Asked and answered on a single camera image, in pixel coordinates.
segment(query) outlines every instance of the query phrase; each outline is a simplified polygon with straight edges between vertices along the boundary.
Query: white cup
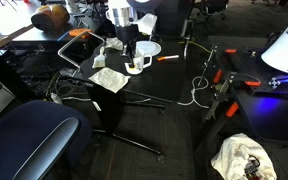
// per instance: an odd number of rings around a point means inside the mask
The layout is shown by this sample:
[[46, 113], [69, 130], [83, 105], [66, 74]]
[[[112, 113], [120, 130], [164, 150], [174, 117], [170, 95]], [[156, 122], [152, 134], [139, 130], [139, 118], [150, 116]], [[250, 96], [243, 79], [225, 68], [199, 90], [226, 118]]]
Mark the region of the white cup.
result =
[[[144, 58], [150, 58], [149, 62], [144, 64]], [[136, 49], [135, 57], [133, 58], [134, 68], [130, 68], [129, 63], [125, 63], [126, 71], [129, 74], [140, 74], [144, 68], [152, 65], [152, 55], [144, 55], [144, 51], [140, 49]]]

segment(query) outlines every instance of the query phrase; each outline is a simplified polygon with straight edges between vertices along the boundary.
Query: white bag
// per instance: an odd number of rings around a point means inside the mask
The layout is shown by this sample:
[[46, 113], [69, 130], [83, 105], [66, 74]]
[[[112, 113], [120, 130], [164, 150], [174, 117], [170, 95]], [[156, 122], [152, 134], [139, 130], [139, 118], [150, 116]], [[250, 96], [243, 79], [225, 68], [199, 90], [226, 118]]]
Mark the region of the white bag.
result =
[[211, 164], [225, 180], [247, 180], [244, 169], [250, 155], [260, 162], [258, 173], [261, 180], [277, 178], [273, 163], [264, 148], [242, 133], [225, 139], [219, 153], [211, 160]]

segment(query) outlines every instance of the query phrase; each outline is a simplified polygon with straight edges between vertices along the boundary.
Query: chair backrest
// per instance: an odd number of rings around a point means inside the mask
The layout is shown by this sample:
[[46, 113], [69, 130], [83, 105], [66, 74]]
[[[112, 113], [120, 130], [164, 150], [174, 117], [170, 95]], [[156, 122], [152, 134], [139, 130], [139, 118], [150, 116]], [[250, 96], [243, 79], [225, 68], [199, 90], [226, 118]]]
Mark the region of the chair backrest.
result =
[[155, 9], [157, 23], [154, 33], [162, 36], [181, 36], [194, 2], [194, 0], [163, 0]]
[[229, 0], [202, 0], [202, 9], [206, 14], [216, 14], [226, 10]]

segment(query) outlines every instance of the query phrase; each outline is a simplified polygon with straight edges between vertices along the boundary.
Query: white plate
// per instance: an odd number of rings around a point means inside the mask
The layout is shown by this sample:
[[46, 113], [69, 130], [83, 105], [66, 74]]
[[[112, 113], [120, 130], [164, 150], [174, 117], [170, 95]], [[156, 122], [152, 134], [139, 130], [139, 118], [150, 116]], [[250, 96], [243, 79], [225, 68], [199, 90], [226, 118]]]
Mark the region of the white plate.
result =
[[152, 41], [138, 41], [136, 42], [136, 48], [144, 51], [144, 54], [155, 56], [161, 52], [162, 48], [159, 44]]

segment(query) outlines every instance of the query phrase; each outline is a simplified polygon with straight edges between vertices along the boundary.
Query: floor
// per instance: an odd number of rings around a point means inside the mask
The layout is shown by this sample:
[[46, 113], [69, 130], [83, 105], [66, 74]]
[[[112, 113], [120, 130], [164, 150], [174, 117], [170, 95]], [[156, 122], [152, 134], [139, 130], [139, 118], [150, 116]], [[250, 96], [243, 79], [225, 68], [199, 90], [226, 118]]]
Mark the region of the floor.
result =
[[[251, 4], [247, 0], [230, 0], [225, 20], [211, 18], [208, 22], [208, 35], [265, 37], [271, 32], [282, 31], [288, 25], [288, 7], [265, 6], [261, 1]], [[210, 42], [205, 29], [196, 26], [193, 33], [195, 42], [209, 49]], [[193, 44], [189, 47], [186, 77], [180, 102], [190, 102], [192, 80], [201, 75], [202, 64], [208, 54]], [[87, 98], [85, 89], [80, 88], [79, 96]], [[212, 94], [208, 88], [196, 93], [196, 100], [202, 105], [210, 105]], [[66, 100], [64, 104], [84, 113], [94, 126], [99, 125], [93, 105], [88, 101]], [[180, 106], [168, 104], [164, 113], [151, 108], [127, 107], [118, 130], [127, 132], [140, 142], [163, 151], [165, 162], [157, 161], [152, 153], [106, 138], [92, 138], [92, 143], [81, 155], [73, 170], [74, 179], [92, 180], [128, 180], [128, 179], [222, 179], [210, 166], [209, 160], [217, 153], [224, 138], [239, 132], [252, 135], [248, 127], [237, 114], [220, 135], [214, 139], [214, 147], [204, 154], [208, 160], [202, 166], [207, 167], [204, 176], [194, 162], [193, 146], [201, 126], [201, 120], [207, 112], [196, 104]], [[261, 142], [270, 156], [278, 179], [288, 179], [288, 146]]]

